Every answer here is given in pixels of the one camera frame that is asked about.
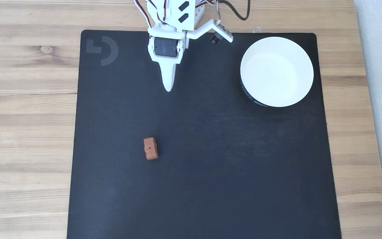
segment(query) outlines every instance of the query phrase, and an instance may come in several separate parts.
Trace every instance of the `logo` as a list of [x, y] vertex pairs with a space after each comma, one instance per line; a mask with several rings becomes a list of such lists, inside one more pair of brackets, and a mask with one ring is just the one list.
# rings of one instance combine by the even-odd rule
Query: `logo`
[[[106, 36], [101, 37], [101, 42], [104, 42], [105, 44], [109, 45], [110, 47], [110, 55], [106, 58], [101, 60], [101, 66], [109, 65], [115, 61], [119, 54], [119, 47], [117, 46], [116, 42]], [[93, 39], [87, 39], [86, 40], [86, 53], [95, 53], [95, 54], [101, 54], [101, 47], [100, 46], [94, 46], [94, 40]]]

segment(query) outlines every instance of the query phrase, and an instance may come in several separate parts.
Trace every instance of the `wooden table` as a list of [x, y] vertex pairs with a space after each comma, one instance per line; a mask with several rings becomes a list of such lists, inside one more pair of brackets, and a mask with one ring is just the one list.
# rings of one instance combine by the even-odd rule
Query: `wooden table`
[[[245, 13], [247, 1], [232, 3]], [[232, 32], [317, 34], [343, 238], [382, 238], [382, 173], [353, 0], [253, 0], [245, 22], [221, 11]], [[0, 239], [66, 236], [84, 29], [146, 24], [132, 0], [0, 0]]]

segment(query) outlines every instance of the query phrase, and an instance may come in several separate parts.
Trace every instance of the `white bowl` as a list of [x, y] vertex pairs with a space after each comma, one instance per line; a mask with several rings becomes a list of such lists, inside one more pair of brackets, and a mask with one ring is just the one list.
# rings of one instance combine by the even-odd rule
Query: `white bowl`
[[285, 107], [302, 100], [313, 83], [313, 65], [297, 43], [279, 37], [251, 45], [241, 60], [241, 83], [256, 103]]

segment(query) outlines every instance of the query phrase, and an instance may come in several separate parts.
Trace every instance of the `orange block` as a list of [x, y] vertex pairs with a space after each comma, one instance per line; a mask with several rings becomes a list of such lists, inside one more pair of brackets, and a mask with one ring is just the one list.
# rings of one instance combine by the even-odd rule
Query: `orange block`
[[144, 139], [144, 151], [147, 160], [153, 160], [159, 157], [156, 140], [153, 137]]

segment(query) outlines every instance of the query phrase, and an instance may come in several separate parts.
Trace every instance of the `black mouse pad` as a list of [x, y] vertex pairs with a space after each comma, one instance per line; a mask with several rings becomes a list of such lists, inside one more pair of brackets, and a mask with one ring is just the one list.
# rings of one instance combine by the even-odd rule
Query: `black mouse pad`
[[[242, 56], [270, 36], [314, 65], [290, 107], [240, 86]], [[210, 37], [190, 41], [166, 92], [147, 33], [82, 33], [68, 239], [341, 238], [316, 36]]]

